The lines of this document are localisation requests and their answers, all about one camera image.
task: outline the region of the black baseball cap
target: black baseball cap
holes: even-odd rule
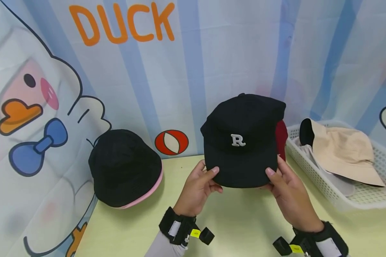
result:
[[[115,208],[146,198],[162,178],[160,156],[130,130],[101,135],[88,163],[96,197]]]
[[[240,94],[214,109],[201,132],[207,170],[220,168],[216,183],[236,188],[269,183],[264,171],[277,169],[275,130],[285,108],[273,98]]]

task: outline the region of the sleeve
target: sleeve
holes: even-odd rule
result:
[[[144,257],[182,257],[187,247],[173,245],[163,233],[157,233],[152,245]]]

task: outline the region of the table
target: table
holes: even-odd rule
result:
[[[185,179],[203,156],[163,160],[163,182],[147,200],[125,210],[101,201],[90,218],[75,257],[142,257],[158,232],[166,209],[173,206]],[[287,162],[305,183],[318,216],[330,221],[350,248],[352,257],[386,257],[386,209],[338,213],[296,162]],[[225,188],[212,194],[198,226],[208,227],[215,238],[207,246],[193,238],[185,257],[280,256],[272,243],[279,236],[294,237],[275,199],[266,190]]]

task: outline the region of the orange letters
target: orange letters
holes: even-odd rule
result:
[[[69,10],[73,18],[73,21],[76,24],[77,30],[79,30],[79,34],[83,40],[83,43],[86,46],[94,46],[95,44],[97,44],[100,40],[100,30],[96,22],[95,16],[93,16],[93,14],[87,8],[84,8],[83,6],[80,6],[80,5],[71,5],[69,7]],[[112,29],[109,24],[109,19],[107,17],[106,11],[104,10],[104,7],[101,5],[97,6],[97,11],[108,40],[114,44],[123,44],[128,39],[128,33],[124,22],[125,19],[123,18],[123,13],[118,3],[113,4],[113,10],[114,10],[116,20],[114,21],[114,19],[110,17],[110,21],[117,22],[118,28],[120,30],[120,35],[118,37],[115,37],[113,35]],[[171,41],[174,41],[172,27],[170,26],[170,22],[168,19],[169,15],[172,13],[173,10],[174,10],[174,3],[171,2],[164,8],[164,10],[161,13],[159,13],[156,3],[152,2],[152,16],[153,16],[154,26],[156,30],[157,39],[160,41],[163,40],[163,33],[161,29],[162,24],[164,25],[164,28],[166,30],[166,33],[169,39]],[[128,23],[130,34],[132,35],[132,37],[134,37],[134,39],[136,39],[139,42],[152,41],[154,39],[153,33],[150,33],[147,35],[140,35],[139,33],[137,33],[136,25],[134,24],[134,16],[137,12],[150,13],[150,8],[146,5],[132,5],[129,7],[127,11],[127,23]],[[88,37],[86,31],[84,30],[83,24],[79,18],[79,14],[84,15],[88,19],[90,26],[93,30],[93,36],[91,38]]]
[[[100,19],[102,20],[103,28],[106,32],[107,38],[110,40],[110,42],[114,44],[122,44],[127,41],[126,26],[124,25],[122,11],[120,10],[120,6],[118,5],[118,3],[113,4],[113,9],[117,19],[118,28],[120,29],[120,33],[122,34],[120,37],[114,37],[114,35],[112,34],[112,30],[110,29],[109,20],[107,19],[106,12],[104,11],[103,6],[97,6],[97,11],[99,13]]]
[[[163,10],[163,12],[159,15],[157,11],[157,5],[155,2],[152,2],[152,13],[153,13],[153,19],[154,19],[154,26],[156,27],[156,33],[157,33],[157,39],[162,40],[162,29],[160,25],[163,23],[165,25],[166,32],[168,33],[168,37],[171,41],[174,41],[174,35],[172,28],[170,27],[168,17],[174,10],[174,3],[169,3],[166,8]]]
[[[138,11],[149,12],[150,8],[146,5],[132,5],[132,6],[130,6],[130,8],[127,11],[127,22],[129,24],[129,29],[130,29],[131,35],[134,37],[134,39],[136,39],[137,41],[140,41],[140,42],[147,42],[147,41],[153,40],[153,38],[154,38],[153,34],[141,36],[137,33],[136,27],[134,26],[134,14]]]
[[[73,17],[74,23],[76,24],[77,29],[79,30],[83,43],[86,46],[94,46],[95,44],[97,44],[100,40],[100,31],[93,14],[91,14],[89,10],[87,10],[86,8],[80,5],[71,5],[69,7],[69,10],[70,10],[71,16]],[[91,28],[94,33],[92,38],[88,38],[86,31],[84,30],[84,27],[80,21],[79,13],[84,14],[89,20]]]

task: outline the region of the pink cheek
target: pink cheek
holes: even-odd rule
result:
[[[50,83],[47,82],[46,79],[41,78],[41,80],[40,80],[40,87],[41,87],[41,93],[43,94],[43,97],[46,100],[47,104],[51,108],[53,108],[55,110],[58,110],[58,108],[59,108],[59,100],[57,98],[56,92],[54,91],[54,89],[50,85]]]

